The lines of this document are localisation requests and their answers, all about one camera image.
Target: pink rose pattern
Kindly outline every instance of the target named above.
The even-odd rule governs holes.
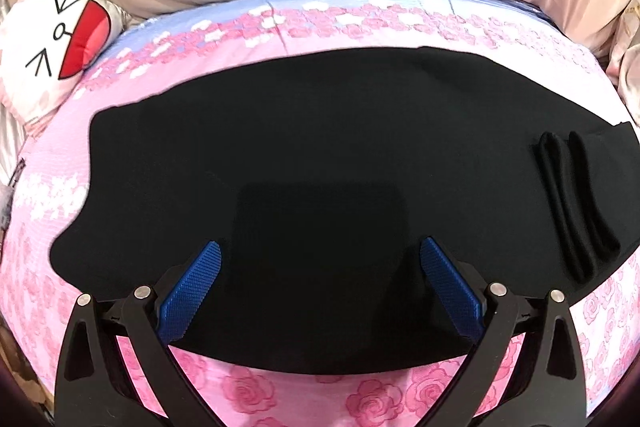
[[[360,427],[380,427],[404,410],[402,391],[380,380],[365,380],[347,398],[346,407]]]
[[[222,393],[234,410],[245,414],[268,411],[277,404],[275,389],[269,380],[237,365],[223,378]]]
[[[504,22],[496,17],[484,19],[477,15],[465,19],[460,15],[429,12],[419,7],[405,8],[399,4],[381,9],[366,3],[350,8],[327,7],[324,11],[269,8],[260,14],[245,13],[228,22],[210,22],[206,28],[162,36],[138,51],[121,52],[94,64],[76,89],[105,89],[140,66],[206,56],[230,41],[260,39],[260,42],[267,42],[283,35],[294,40],[343,36],[353,41],[350,45],[357,46],[358,41],[372,36],[373,32],[377,32],[377,37],[390,41],[393,33],[386,32],[405,33],[411,30],[438,35],[443,41],[442,47],[447,47],[447,42],[460,42],[482,54],[502,46],[521,46],[537,55],[565,60],[584,71],[602,74],[597,61],[581,47],[566,39],[558,39],[552,33],[533,31],[521,23]]]
[[[120,81],[139,83],[133,75],[129,78],[124,73],[131,73],[140,66],[168,64],[176,59],[209,57],[225,43],[240,41],[243,47],[244,44],[259,47],[271,38],[313,41],[318,50],[324,49],[324,44],[320,44],[323,39],[330,42],[326,46],[331,49],[370,45],[366,39],[375,38],[375,45],[453,46],[453,49],[487,56],[492,50],[517,46],[550,60],[578,66],[582,70],[577,71],[578,76],[595,75],[608,82],[593,57],[552,32],[533,31],[496,17],[471,15],[463,18],[400,4],[382,9],[367,3],[355,8],[329,6],[325,10],[266,9],[260,14],[247,13],[232,21],[210,23],[206,28],[195,28],[184,34],[163,35],[139,51],[124,51],[115,57],[104,58],[85,74],[79,88],[92,91],[108,89]],[[401,38],[413,39],[415,44],[397,44]],[[421,38],[440,41],[425,43]],[[191,76],[194,76],[193,71],[189,72],[189,78]],[[171,85],[170,82],[165,84],[160,88]],[[130,93],[130,100],[144,97],[145,92],[146,96],[153,94],[158,88],[143,86],[139,89],[140,92]],[[81,110],[83,103],[76,102],[76,108],[67,110]],[[103,108],[105,103],[108,105],[100,100],[94,103],[97,105],[88,114],[87,122],[93,112]],[[47,138],[47,134],[40,138],[42,150],[38,149],[38,143],[30,144],[28,153],[32,156],[28,171],[53,170],[56,175],[69,175],[66,170],[69,168],[68,157],[53,158],[59,165],[50,166],[52,157],[44,153]],[[88,158],[85,156],[82,161],[86,164],[83,167],[86,172],[81,176],[88,179]],[[39,175],[53,186],[52,176]],[[0,311],[37,374],[52,389],[60,343],[79,292],[52,272],[48,251],[50,242],[74,215],[60,215],[45,222],[32,217],[32,212],[32,206],[14,208],[0,264]],[[640,351],[640,267],[636,260],[637,255],[633,254],[596,292],[572,308],[584,359],[590,410],[616,385]],[[500,400],[521,346],[522,337],[513,339],[478,413],[495,407]],[[120,349],[141,399],[149,409],[162,414],[127,339],[120,339]],[[229,366],[178,349],[172,351],[196,389],[230,427],[287,427],[301,423],[315,427],[313,418],[324,419],[328,412],[335,412],[332,417],[335,425],[413,427],[417,418],[422,417],[442,394],[463,360],[368,377],[304,377]],[[247,423],[247,417],[251,418],[251,423]],[[322,425],[333,424],[329,421]]]

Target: black bracket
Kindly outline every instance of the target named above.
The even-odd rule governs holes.
[[[429,239],[437,247],[433,238]],[[444,277],[440,285],[445,287],[443,281],[449,276],[465,285],[465,299],[473,311],[465,320],[479,319],[481,336],[417,427],[584,427],[584,369],[562,292],[552,290],[546,299],[516,296],[500,283],[486,284],[472,267],[457,263],[444,250],[437,251],[448,270],[439,272]],[[78,299],[58,365],[57,427],[225,427],[193,388],[157,331],[162,300],[189,269],[190,263],[170,269],[156,285],[158,293],[144,286],[118,301],[96,302],[89,295]],[[451,314],[465,314],[464,299],[454,299],[452,304],[438,291],[438,284],[433,286]],[[526,337],[504,396],[496,408],[474,417],[511,338],[520,333]],[[117,335],[130,338],[168,417],[147,410],[140,402]]]

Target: red mouth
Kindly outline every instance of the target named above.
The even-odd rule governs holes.
[[[110,33],[107,10],[96,1],[88,0],[70,37],[58,79],[66,80],[84,70],[106,44]]]

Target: black mat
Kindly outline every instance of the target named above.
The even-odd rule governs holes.
[[[583,140],[570,147],[572,131]],[[580,154],[599,172],[590,204]],[[571,302],[640,237],[628,124],[446,50],[342,50],[203,76],[98,113],[90,155],[54,270],[120,298],[219,241],[221,274],[178,345],[276,371],[372,373],[464,353],[420,272],[425,235],[488,281]],[[622,206],[609,201],[621,193]],[[598,237],[610,229],[617,249]]]

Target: pink bedsheet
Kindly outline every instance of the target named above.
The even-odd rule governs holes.
[[[171,32],[167,21],[139,49],[124,47],[86,72],[44,135],[29,142],[0,264],[0,311],[44,385],[54,390],[60,344],[79,291],[49,265],[55,237],[78,213],[89,184],[92,116],[157,94],[190,78],[248,62],[360,46],[436,46],[491,58],[612,124],[630,121],[589,52],[545,22],[516,10],[435,0],[306,0],[225,13]],[[640,266],[636,254],[597,291],[572,307],[593,410],[640,349]],[[513,339],[481,410],[494,407],[522,338]],[[127,341],[121,341],[144,403],[159,406]],[[426,413],[462,358],[376,375],[286,375],[232,366],[174,349],[194,386],[229,427],[409,427]]]

